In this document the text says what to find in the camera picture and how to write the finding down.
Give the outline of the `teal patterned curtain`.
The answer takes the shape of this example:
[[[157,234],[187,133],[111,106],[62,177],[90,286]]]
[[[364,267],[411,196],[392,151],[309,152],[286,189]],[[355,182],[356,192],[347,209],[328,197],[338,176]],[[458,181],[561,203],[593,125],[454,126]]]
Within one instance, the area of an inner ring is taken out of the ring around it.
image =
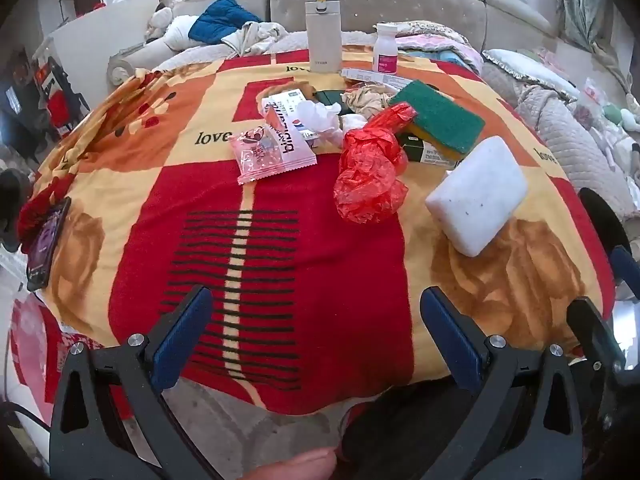
[[[555,0],[561,35],[591,53],[611,53],[610,0]]]

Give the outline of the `white ruffled pillow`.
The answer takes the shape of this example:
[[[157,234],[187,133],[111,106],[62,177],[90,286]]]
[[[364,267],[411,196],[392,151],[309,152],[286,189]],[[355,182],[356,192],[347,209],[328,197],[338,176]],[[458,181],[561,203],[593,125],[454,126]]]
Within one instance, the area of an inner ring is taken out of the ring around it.
[[[574,84],[527,55],[504,49],[484,50],[482,55],[480,76],[512,106],[518,104],[526,86],[555,91],[567,102],[577,100],[580,95]]]

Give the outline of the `blue white medicine box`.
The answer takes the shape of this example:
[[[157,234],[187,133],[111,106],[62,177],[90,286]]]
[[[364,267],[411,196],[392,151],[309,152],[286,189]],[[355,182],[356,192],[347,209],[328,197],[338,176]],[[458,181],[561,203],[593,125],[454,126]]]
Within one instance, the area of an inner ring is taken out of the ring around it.
[[[303,91],[300,89],[285,90],[272,96],[265,96],[260,100],[264,112],[268,107],[277,107],[283,116],[295,127],[311,148],[315,148],[319,142],[318,133],[305,126],[297,113],[297,105],[306,102]]]

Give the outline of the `long white medicine box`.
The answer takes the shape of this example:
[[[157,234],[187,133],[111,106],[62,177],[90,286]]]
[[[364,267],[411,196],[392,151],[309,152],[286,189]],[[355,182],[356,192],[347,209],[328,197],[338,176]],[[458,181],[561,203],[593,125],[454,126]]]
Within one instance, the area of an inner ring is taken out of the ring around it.
[[[396,75],[372,72],[372,70],[360,70],[360,68],[343,68],[341,76],[345,79],[363,82],[364,84],[382,84],[387,88],[400,91],[412,83],[411,79]]]

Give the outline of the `white pill bottle, pink label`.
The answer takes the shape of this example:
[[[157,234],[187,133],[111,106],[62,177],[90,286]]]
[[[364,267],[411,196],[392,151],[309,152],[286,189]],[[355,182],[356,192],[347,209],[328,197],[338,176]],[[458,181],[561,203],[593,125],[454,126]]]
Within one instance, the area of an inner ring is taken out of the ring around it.
[[[381,74],[395,75],[398,64],[397,26],[380,23],[376,25],[376,33],[378,36],[373,46],[373,69]]]

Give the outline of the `red orange floral blanket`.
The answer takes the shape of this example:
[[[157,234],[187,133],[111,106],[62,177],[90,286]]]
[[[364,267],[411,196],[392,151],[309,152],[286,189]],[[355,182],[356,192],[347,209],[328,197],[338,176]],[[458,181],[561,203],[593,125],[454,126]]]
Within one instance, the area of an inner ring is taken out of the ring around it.
[[[195,285],[214,313],[187,378],[281,414],[305,415],[447,367],[421,321],[438,286],[486,334],[537,349],[577,341],[567,306],[614,306],[596,231],[550,151],[485,81],[414,58],[423,81],[483,118],[528,181],[514,217],[476,258],[458,254],[425,207],[445,171],[410,162],[407,197],[390,218],[356,224],[333,201],[340,154],[239,185],[229,141],[259,122],[258,94],[308,82],[304,51],[138,70],[41,164],[34,189],[61,185],[72,203],[44,302],[63,323],[111,347],[149,330]]]

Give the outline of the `white tissue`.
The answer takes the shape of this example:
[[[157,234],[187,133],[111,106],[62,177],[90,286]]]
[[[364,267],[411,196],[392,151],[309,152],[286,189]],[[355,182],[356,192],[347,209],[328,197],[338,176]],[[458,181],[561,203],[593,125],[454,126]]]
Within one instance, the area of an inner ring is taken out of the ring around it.
[[[362,128],[367,119],[352,113],[341,116],[341,110],[338,103],[300,102],[295,109],[298,131],[311,146],[329,143],[334,148],[342,148],[345,134]]]

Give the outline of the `red plastic bag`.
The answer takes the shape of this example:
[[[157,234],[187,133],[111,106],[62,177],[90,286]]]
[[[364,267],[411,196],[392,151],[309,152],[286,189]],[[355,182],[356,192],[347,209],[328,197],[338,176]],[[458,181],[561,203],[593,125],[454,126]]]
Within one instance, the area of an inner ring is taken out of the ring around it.
[[[408,157],[397,140],[416,111],[400,102],[372,117],[363,127],[345,133],[333,198],[345,220],[378,223],[396,214],[408,194],[399,176]]]

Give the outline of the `white foam sponge block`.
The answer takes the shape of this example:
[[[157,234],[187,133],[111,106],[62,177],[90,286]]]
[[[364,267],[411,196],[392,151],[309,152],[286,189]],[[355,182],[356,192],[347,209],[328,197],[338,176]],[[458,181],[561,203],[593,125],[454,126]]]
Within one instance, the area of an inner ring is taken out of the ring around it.
[[[477,144],[425,199],[454,248],[474,258],[497,236],[526,197],[528,183],[498,136]]]

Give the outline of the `beige tufted sofa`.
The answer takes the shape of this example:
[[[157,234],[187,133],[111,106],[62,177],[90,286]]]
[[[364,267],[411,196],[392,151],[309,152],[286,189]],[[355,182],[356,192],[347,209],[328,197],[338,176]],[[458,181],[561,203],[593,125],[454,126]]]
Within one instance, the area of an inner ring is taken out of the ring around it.
[[[170,7],[174,18],[198,16],[215,0],[179,0]],[[305,47],[305,0],[235,0],[265,21],[281,24],[288,36],[277,42],[278,52]],[[548,23],[537,13],[506,0],[341,0],[341,24],[346,44],[372,44],[378,23],[427,20],[453,28],[480,52],[489,49],[515,51],[533,58],[580,90],[593,82],[619,101],[620,86],[591,54],[552,35]],[[565,104],[577,110],[575,101],[564,101],[555,91],[526,86],[511,106],[540,133],[552,155],[575,188],[591,188],[622,220],[639,217],[639,189],[630,176],[631,137],[620,128],[598,119],[560,118],[552,110]]]

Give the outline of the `blue jacket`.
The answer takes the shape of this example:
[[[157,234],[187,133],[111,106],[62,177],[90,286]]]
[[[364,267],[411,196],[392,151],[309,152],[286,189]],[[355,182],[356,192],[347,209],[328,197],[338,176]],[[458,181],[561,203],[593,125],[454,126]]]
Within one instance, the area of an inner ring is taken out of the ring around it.
[[[241,29],[245,23],[261,20],[235,0],[215,0],[193,23],[188,37],[203,44],[220,44],[222,38]]]

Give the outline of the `pink bibizan snack wrapper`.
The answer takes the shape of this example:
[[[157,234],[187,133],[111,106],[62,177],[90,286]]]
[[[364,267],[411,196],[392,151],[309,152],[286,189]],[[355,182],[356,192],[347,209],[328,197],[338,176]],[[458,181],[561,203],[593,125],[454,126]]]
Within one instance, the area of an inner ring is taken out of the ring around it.
[[[277,104],[267,104],[264,122],[230,140],[239,167],[239,185],[314,166],[317,156],[292,118]]]

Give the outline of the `beige paper towel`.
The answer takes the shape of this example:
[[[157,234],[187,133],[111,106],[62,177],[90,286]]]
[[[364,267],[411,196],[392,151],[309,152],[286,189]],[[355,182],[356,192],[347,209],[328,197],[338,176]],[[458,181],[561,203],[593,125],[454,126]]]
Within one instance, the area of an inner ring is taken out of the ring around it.
[[[370,119],[385,110],[396,94],[396,90],[384,84],[356,84],[346,89],[341,99],[352,113]]]

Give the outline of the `green yellow scrub sponge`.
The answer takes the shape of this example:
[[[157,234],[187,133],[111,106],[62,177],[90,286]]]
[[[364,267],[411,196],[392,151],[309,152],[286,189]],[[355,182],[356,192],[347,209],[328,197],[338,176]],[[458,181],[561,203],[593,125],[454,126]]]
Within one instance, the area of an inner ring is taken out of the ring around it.
[[[388,101],[399,103],[416,112],[410,124],[412,134],[442,148],[453,159],[469,154],[486,125],[483,118],[422,81],[411,81]]]

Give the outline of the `green white small box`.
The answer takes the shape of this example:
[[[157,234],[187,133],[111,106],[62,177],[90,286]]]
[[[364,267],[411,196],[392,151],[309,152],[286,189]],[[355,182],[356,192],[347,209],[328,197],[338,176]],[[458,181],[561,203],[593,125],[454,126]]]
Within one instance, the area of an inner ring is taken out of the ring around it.
[[[454,169],[456,163],[437,151],[437,148],[417,136],[409,133],[401,133],[398,136],[398,143],[405,151],[409,162],[420,162],[432,166],[439,166],[446,169]]]

